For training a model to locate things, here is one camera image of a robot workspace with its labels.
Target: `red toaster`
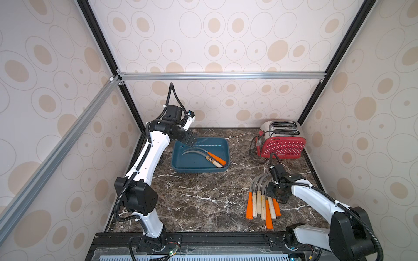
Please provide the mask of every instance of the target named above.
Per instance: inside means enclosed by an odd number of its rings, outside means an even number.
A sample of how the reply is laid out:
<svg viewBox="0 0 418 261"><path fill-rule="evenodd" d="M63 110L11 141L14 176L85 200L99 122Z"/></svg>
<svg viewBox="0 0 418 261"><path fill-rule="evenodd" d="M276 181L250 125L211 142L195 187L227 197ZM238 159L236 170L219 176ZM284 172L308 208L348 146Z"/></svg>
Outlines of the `red toaster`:
<svg viewBox="0 0 418 261"><path fill-rule="evenodd" d="M256 139L257 155L262 158L269 158L274 152L280 159L297 159L306 144L301 125L292 121L265 122L259 135L261 138Z"/></svg>

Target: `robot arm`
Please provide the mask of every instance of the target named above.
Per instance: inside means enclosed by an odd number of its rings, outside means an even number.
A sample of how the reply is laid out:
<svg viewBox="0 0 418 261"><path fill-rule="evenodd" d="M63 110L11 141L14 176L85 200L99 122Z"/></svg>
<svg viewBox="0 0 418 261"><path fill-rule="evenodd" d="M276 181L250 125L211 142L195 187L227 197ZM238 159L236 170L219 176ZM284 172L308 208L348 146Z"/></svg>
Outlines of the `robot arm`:
<svg viewBox="0 0 418 261"><path fill-rule="evenodd" d="M181 107L168 105L171 90L174 90L172 83L170 84L164 111L158 118L147 123L147 142L138 159L125 177L118 177L115 180L115 189L118 194L114 206L115 219L117 221L130 219L139 221L144 230L144 235L155 239L157 247L162 245L160 235L164 226L155 210L158 194L151 188L155 168L171 140L179 140L188 146L194 145L197 140L197 135L189 130L190 125L195 120L194 113L192 111L186 112L175 91L173 91L174 95ZM121 205L126 207L133 215L127 218L120 217L119 208Z"/></svg>
<svg viewBox="0 0 418 261"><path fill-rule="evenodd" d="M299 174L289 175L280 162L270 167L270 173L275 182L269 184L268 196L286 203L289 196L294 195L313 207L330 224L330 229L302 223L287 227L285 243L290 249L301 244L314 245L332 251L344 261L355 261L375 252L378 259L383 257L369 217L362 208L351 208L338 202Z"/></svg>

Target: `patterned wallpaper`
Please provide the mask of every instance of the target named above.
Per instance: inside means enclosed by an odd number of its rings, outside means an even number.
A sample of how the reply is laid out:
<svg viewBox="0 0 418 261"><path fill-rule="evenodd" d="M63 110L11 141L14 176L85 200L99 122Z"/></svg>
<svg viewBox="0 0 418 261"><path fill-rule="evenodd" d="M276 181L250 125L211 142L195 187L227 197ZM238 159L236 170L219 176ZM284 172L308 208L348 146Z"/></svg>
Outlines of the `patterned wallpaper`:
<svg viewBox="0 0 418 261"><path fill-rule="evenodd" d="M303 125L326 191L367 211L388 261L418 256L417 69L418 1L383 0Z"/></svg>
<svg viewBox="0 0 418 261"><path fill-rule="evenodd" d="M168 86L196 115L192 127L260 127L269 119L297 120L318 79L127 81L144 122L163 110ZM177 104L171 95L170 104Z"/></svg>
<svg viewBox="0 0 418 261"><path fill-rule="evenodd" d="M74 2L2 1L0 212L107 82ZM138 127L114 90L0 248L0 260L84 260L103 229Z"/></svg>
<svg viewBox="0 0 418 261"><path fill-rule="evenodd" d="M0 261L84 261L139 137L113 91L0 248Z"/></svg>
<svg viewBox="0 0 418 261"><path fill-rule="evenodd" d="M52 3L1 3L0 212L110 76L74 3Z"/></svg>
<svg viewBox="0 0 418 261"><path fill-rule="evenodd" d="M324 70L362 0L90 0L125 72Z"/></svg>

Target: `plastic tray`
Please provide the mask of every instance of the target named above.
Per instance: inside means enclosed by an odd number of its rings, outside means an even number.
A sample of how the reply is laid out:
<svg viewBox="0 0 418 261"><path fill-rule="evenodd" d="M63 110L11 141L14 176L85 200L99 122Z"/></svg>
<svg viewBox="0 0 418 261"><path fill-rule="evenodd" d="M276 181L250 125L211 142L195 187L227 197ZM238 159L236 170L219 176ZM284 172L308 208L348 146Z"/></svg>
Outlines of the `plastic tray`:
<svg viewBox="0 0 418 261"><path fill-rule="evenodd" d="M224 138L198 138L193 147L201 147L216 156L222 158L227 164L222 168L217 168L205 157L197 153L182 155L186 149L191 148L179 141L176 141L171 158L171 166L177 172L183 173L208 173L224 172L229 167L229 146Z"/></svg>

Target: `brown marble surface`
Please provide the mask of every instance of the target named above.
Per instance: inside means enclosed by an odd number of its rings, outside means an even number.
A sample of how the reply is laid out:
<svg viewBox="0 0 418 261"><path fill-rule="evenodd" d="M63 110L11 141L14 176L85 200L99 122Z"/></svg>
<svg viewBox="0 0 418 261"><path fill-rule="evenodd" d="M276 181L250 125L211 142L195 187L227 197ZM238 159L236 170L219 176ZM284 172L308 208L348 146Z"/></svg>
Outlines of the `brown marble surface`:
<svg viewBox="0 0 418 261"><path fill-rule="evenodd" d="M267 231L265 221L258 216L246 218L249 186L253 178L269 173L268 162L256 164L248 156L255 129L196 129L199 137L224 137L229 141L230 166L221 173L177 173L171 168L174 142L166 148L164 163L154 172L151 187L158 193L158 216L169 232L180 231ZM315 180L303 157L282 160L287 171L300 173L315 185ZM303 222L328 228L325 219L304 201L291 196L280 204L282 216L273 220L274 231ZM123 215L129 213L121 209ZM139 222L116 223L112 232L140 232Z"/></svg>

